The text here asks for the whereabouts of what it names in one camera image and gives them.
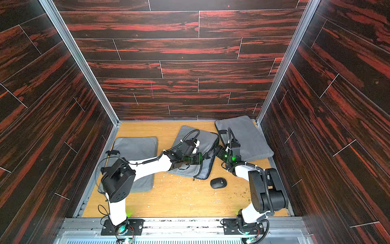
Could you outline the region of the black computer mouse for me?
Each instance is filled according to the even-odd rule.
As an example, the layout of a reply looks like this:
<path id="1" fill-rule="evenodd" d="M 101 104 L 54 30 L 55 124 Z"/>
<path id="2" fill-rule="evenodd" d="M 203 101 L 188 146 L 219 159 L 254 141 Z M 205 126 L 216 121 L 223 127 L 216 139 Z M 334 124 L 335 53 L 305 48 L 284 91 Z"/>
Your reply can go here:
<path id="1" fill-rule="evenodd" d="M 227 181 L 224 178 L 215 178 L 210 181 L 212 189 L 221 189 L 227 186 Z"/>

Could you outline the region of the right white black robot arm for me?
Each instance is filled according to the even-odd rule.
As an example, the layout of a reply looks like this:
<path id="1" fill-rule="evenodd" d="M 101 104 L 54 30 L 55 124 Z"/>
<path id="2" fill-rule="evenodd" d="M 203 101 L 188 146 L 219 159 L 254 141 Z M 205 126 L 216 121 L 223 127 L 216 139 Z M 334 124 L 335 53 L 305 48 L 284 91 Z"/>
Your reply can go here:
<path id="1" fill-rule="evenodd" d="M 218 145 L 214 154 L 220 158 L 225 170 L 249 182 L 250 200 L 248 207 L 239 210 L 235 219 L 223 219 L 225 234 L 264 234 L 263 223 L 277 211 L 288 208 L 288 196 L 280 175 L 275 168 L 262 169 L 241 160 L 240 146 Z"/>

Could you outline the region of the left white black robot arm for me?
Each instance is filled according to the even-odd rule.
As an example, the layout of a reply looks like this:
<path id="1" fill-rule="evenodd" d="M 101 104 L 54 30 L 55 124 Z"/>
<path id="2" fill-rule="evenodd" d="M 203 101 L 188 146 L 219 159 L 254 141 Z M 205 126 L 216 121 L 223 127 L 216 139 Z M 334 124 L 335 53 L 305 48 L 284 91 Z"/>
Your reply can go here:
<path id="1" fill-rule="evenodd" d="M 126 198 L 133 183 L 148 175 L 174 169 L 185 170 L 192 164 L 202 163 L 199 146 L 200 141 L 195 138 L 181 140 L 178 145 L 164 150 L 158 157 L 141 161 L 119 158 L 112 166 L 102 169 L 101 185 L 108 200 L 109 220 L 116 236 L 124 236 L 129 232 Z"/>

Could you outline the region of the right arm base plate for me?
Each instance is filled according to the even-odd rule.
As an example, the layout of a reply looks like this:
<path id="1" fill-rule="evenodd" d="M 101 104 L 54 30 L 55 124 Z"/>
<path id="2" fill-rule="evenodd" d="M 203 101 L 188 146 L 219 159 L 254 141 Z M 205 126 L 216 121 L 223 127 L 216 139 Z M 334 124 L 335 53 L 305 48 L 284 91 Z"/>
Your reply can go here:
<path id="1" fill-rule="evenodd" d="M 240 218 L 226 218 L 220 221 L 224 235 L 261 235 L 265 233 L 263 224 L 246 223 Z"/>

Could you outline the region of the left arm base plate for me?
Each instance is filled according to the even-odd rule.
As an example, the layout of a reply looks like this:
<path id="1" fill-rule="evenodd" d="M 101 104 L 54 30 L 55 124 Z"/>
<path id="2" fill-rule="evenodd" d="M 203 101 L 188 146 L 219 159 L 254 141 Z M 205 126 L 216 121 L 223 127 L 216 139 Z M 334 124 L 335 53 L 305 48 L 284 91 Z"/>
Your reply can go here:
<path id="1" fill-rule="evenodd" d="M 127 219 L 119 225 L 113 225 L 110 219 L 105 220 L 101 236 L 137 236 L 141 235 L 144 227 L 143 219 Z"/>

